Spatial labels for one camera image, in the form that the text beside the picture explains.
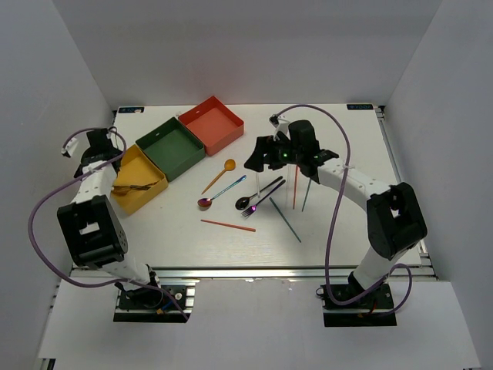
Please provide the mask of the purple fork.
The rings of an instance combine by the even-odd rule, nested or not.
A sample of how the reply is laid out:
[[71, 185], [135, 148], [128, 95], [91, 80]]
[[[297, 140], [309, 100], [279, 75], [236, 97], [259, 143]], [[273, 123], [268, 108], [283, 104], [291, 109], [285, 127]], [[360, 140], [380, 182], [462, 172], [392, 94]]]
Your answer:
[[281, 188], [284, 184], [286, 183], [285, 180], [281, 180], [272, 190], [270, 190], [267, 195], [265, 195], [264, 197], [262, 197], [257, 203], [255, 203], [253, 206], [250, 206], [248, 207], [247, 209], [245, 209], [242, 213], [241, 213], [241, 216], [242, 217], [245, 217], [245, 218], [248, 218], [249, 216], [251, 216], [252, 214], [255, 213], [255, 211], [257, 210], [257, 208], [262, 204], [262, 202], [264, 202], [272, 193], [276, 192], [279, 188]]

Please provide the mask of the red square container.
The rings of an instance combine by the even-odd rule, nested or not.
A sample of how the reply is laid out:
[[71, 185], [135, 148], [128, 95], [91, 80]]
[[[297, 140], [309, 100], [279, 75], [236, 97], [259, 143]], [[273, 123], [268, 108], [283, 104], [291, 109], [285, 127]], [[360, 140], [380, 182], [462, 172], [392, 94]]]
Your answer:
[[244, 121], [215, 96], [178, 116], [178, 120], [214, 156], [244, 134]]

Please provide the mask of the gold fork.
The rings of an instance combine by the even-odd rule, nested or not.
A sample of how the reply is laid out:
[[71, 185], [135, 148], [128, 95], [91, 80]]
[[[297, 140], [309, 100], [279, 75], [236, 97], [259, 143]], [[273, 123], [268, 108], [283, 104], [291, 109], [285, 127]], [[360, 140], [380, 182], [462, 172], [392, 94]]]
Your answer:
[[146, 192], [146, 191], [132, 190], [130, 188], [132, 185], [145, 185], [145, 184], [113, 185], [112, 189], [111, 189], [111, 193], [119, 195], [119, 196], [125, 196], [128, 193], [132, 193], [132, 192]]

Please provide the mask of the black spoon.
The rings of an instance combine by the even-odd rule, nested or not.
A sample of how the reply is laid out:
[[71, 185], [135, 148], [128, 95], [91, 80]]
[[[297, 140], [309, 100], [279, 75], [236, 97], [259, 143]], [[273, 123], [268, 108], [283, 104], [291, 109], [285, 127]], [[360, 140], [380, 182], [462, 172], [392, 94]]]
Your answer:
[[[260, 189], [260, 193], [264, 192], [265, 190], [271, 188], [274, 184], [276, 183], [279, 183], [281, 180], [283, 179], [283, 176], [279, 176], [277, 177], [275, 180], [273, 180], [272, 182], [270, 182], [268, 185], [266, 185], [265, 187], [261, 188]], [[235, 203], [235, 208], [237, 210], [245, 210], [248, 208], [248, 206], [250, 205], [250, 201], [257, 197], [258, 196], [258, 193], [255, 193], [251, 196], [248, 196], [248, 197], [241, 197], [239, 198], [236, 203]]]

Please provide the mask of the silver teal-handled fork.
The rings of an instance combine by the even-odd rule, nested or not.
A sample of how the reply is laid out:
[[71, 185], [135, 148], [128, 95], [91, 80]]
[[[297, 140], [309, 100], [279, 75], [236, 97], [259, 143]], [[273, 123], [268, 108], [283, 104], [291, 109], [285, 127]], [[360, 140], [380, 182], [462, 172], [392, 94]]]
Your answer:
[[132, 185], [130, 188], [132, 190], [139, 190], [139, 191], [147, 191], [151, 189], [153, 186], [157, 185], [159, 181], [153, 182], [153, 183], [148, 183], [146, 185]]

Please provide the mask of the aluminium table frame rail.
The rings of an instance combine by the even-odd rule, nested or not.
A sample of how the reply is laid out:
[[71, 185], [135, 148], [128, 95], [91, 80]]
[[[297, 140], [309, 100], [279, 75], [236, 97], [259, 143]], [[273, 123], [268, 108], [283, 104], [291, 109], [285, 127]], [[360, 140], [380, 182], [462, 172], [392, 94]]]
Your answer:
[[[396, 176], [398, 182], [405, 181], [407, 179], [405, 175], [404, 168], [401, 165], [400, 154], [397, 148], [397, 144], [394, 142], [393, 134], [391, 132], [391, 128], [386, 119], [385, 113], [386, 106], [375, 106], [374, 111], [377, 117], [377, 121], [379, 123], [379, 127], [381, 129], [381, 134], [385, 142], [385, 146], [387, 148], [387, 154], [390, 158], [391, 165], [394, 171], [394, 175]], [[436, 272], [434, 270], [432, 260], [426, 246], [425, 240], [420, 240], [416, 246], [416, 249], [419, 252], [421, 267], [422, 268], [430, 268], [431, 276], [436, 278]]]

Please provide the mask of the blue table label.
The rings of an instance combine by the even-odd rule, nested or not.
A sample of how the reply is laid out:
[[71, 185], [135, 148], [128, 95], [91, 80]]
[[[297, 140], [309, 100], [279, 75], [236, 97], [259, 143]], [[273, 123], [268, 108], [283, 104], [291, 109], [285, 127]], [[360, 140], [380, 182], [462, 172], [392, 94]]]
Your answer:
[[346, 105], [348, 110], [373, 110], [374, 107], [372, 104], [364, 104], [364, 103], [348, 103]]
[[127, 106], [127, 107], [119, 107], [117, 113], [118, 114], [134, 114], [134, 113], [143, 113], [143, 106]]

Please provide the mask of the right blue table label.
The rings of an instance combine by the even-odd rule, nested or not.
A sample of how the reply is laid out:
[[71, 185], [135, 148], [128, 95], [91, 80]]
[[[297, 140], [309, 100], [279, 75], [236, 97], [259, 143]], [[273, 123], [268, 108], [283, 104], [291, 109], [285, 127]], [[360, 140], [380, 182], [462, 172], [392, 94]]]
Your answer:
[[348, 103], [346, 105], [348, 110], [373, 110], [374, 107], [372, 104], [364, 104], [364, 103]]

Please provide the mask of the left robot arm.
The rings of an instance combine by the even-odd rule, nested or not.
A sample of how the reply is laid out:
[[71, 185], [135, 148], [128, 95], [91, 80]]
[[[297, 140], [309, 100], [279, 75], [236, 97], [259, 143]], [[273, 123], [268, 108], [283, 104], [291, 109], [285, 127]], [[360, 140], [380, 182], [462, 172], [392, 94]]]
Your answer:
[[89, 147], [83, 152], [74, 177], [80, 180], [71, 203], [57, 211], [62, 234], [74, 264], [105, 271], [130, 290], [140, 283], [136, 298], [148, 308], [163, 298], [151, 267], [128, 254], [128, 241], [109, 197], [121, 166], [123, 151], [113, 142], [116, 129], [89, 129]]

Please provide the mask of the teal chopstick diagonal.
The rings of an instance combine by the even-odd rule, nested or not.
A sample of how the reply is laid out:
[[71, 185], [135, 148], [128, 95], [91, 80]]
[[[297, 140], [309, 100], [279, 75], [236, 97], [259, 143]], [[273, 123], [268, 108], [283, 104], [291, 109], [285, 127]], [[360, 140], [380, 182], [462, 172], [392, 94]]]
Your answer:
[[284, 215], [284, 213], [282, 212], [282, 210], [278, 207], [277, 203], [275, 202], [275, 200], [272, 198], [272, 197], [269, 197], [269, 200], [270, 202], [272, 203], [274, 209], [277, 211], [277, 213], [280, 215], [281, 219], [283, 220], [283, 222], [287, 225], [288, 229], [290, 230], [290, 232], [294, 235], [294, 237], [297, 239], [297, 241], [299, 243], [302, 242], [302, 240], [300, 239], [299, 235], [297, 234], [297, 232], [293, 229], [293, 227], [291, 226], [289, 220], [286, 218], [286, 216]]

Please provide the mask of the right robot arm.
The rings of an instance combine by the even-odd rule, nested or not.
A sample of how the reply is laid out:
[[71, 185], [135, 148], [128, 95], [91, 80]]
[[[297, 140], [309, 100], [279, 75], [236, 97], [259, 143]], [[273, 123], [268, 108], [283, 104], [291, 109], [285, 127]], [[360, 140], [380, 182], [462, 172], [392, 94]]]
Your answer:
[[336, 297], [329, 291], [327, 295], [337, 306], [368, 306], [376, 297], [375, 290], [403, 267], [400, 258], [428, 234], [414, 189], [405, 182], [391, 185], [375, 180], [350, 166], [349, 159], [321, 148], [312, 124], [305, 119], [290, 123], [285, 133], [257, 137], [244, 166], [260, 173], [287, 164], [298, 166], [315, 183], [336, 190], [336, 209], [347, 198], [365, 212], [370, 248], [350, 274], [347, 293]]

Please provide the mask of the orange chopstick upright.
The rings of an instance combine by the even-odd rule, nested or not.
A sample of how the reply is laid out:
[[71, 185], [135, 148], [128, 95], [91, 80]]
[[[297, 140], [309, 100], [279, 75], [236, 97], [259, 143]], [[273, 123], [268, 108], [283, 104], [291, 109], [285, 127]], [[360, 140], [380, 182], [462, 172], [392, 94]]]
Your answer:
[[299, 167], [298, 166], [295, 166], [294, 182], [293, 182], [293, 200], [292, 200], [292, 208], [293, 208], [293, 210], [296, 209], [296, 202], [297, 202], [298, 173], [299, 173]]

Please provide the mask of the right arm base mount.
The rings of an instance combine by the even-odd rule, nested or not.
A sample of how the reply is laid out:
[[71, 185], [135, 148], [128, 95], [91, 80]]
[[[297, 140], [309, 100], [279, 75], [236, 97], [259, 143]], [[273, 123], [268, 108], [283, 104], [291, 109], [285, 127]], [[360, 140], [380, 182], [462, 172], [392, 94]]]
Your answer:
[[325, 285], [315, 292], [322, 300], [324, 326], [326, 328], [395, 327], [394, 300], [389, 284], [381, 285], [364, 298], [341, 306], [332, 302]]

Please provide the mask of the clear white chopstick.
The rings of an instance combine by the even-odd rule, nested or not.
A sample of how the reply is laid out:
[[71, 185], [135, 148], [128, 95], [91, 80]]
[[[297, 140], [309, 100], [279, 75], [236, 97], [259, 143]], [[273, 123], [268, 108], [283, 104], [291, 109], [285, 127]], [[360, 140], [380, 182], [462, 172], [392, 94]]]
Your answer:
[[287, 173], [286, 173], [286, 193], [285, 193], [285, 201], [284, 201], [284, 208], [287, 209], [289, 207], [289, 202], [290, 202], [290, 187], [292, 183], [292, 165], [287, 166]]

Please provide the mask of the orange chopstick lying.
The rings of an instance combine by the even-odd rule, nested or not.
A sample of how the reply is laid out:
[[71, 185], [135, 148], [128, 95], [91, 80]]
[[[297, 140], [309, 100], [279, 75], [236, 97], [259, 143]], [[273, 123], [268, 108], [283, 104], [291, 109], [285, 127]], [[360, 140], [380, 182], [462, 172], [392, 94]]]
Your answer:
[[228, 227], [228, 228], [233, 228], [233, 229], [237, 229], [237, 230], [244, 230], [244, 231], [248, 231], [248, 232], [256, 232], [257, 231], [253, 227], [246, 227], [246, 226], [241, 226], [241, 225], [236, 225], [236, 224], [228, 224], [228, 223], [214, 221], [214, 220], [201, 219], [200, 221], [203, 223], [206, 223], [206, 224], [214, 224], [214, 225], [221, 226], [221, 227]]

